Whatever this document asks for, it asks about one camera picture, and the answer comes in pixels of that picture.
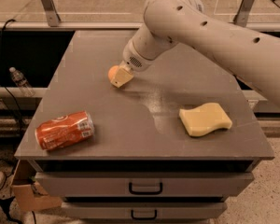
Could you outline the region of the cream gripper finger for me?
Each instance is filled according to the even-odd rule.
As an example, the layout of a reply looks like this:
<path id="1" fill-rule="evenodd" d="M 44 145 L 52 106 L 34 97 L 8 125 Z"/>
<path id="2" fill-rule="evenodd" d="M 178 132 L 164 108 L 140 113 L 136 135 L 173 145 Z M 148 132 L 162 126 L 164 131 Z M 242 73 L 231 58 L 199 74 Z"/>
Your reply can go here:
<path id="1" fill-rule="evenodd" d="M 121 62 L 118 67 L 119 70 L 116 79 L 110 81 L 110 83 L 115 87 L 120 88 L 133 79 L 133 70 L 128 64 L 126 64 L 126 62 Z"/>

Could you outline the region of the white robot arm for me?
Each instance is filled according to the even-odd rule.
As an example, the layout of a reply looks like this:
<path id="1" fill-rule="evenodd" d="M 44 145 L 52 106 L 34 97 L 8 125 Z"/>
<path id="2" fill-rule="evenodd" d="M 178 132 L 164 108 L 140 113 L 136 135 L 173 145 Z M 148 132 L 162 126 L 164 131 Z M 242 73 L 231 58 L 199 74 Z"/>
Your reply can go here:
<path id="1" fill-rule="evenodd" d="M 280 38 L 210 18 L 200 0 L 146 0 L 143 19 L 108 72 L 112 85 L 123 86 L 182 43 L 280 108 Z"/>

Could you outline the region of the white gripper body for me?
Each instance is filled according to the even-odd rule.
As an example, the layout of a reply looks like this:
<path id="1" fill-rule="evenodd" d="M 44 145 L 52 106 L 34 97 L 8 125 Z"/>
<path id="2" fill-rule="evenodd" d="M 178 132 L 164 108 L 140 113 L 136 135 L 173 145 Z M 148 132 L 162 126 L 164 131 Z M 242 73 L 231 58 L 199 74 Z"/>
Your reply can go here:
<path id="1" fill-rule="evenodd" d="M 131 38 L 123 50 L 123 61 L 134 71 L 142 72 L 152 65 L 144 42 Z"/>

